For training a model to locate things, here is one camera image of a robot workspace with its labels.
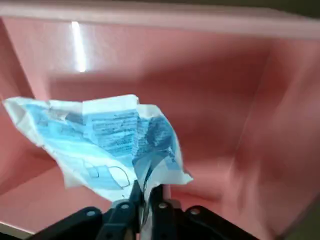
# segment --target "glossy surface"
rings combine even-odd
[[[184,208],[203,205],[271,239],[319,194],[319,41],[76,21],[3,23],[1,54],[15,67],[0,62],[1,74],[8,73],[0,79],[4,98],[136,94],[160,107],[194,177],[171,189]],[[37,232],[88,205],[108,209],[88,189],[64,189],[55,162],[26,142],[3,108],[0,121],[12,135],[0,138],[0,170],[11,176],[0,178],[1,222]]]

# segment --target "pink wall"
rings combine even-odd
[[[172,187],[184,208],[203,205],[270,239],[319,193],[318,41],[8,17],[3,23],[0,40],[8,47],[0,51],[14,61],[0,62],[4,98],[133,93],[161,108],[194,177]],[[19,176],[0,178],[0,221],[37,232],[88,205],[108,209],[88,189],[65,190],[54,161],[13,128],[3,108],[0,121],[14,136],[0,138],[0,173]],[[35,197],[40,190],[46,193]],[[32,220],[23,217],[31,213]]]

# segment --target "pink box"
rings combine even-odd
[[[270,9],[0,3],[0,96],[136,94],[180,140],[194,181],[171,188],[259,239],[320,193],[320,22]],[[34,233],[110,202],[60,169],[0,106],[0,222]]]

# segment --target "screw head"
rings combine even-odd
[[[197,209],[197,208],[192,208],[192,209],[190,210],[190,213],[191,213],[192,215],[198,215],[198,214],[200,213],[200,210]]]
[[[128,208],[129,208],[129,205],[128,205],[128,204],[122,204],[122,205],[121,205],[121,208],[122,208],[122,209],[128,209]]]
[[[168,205],[167,205],[165,202],[161,202],[161,203],[159,204],[159,208],[160,208],[160,209],[165,209],[167,206],[168,206]]]
[[[86,215],[87,215],[88,217],[92,217],[92,216],[96,215],[96,212],[95,212],[95,211],[88,211],[88,212],[86,213]]]

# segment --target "crumpled paper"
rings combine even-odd
[[[187,184],[178,138],[156,105],[135,95],[83,102],[12,97],[4,106],[15,127],[61,168],[67,187],[127,199],[135,180],[146,201],[160,184]]]

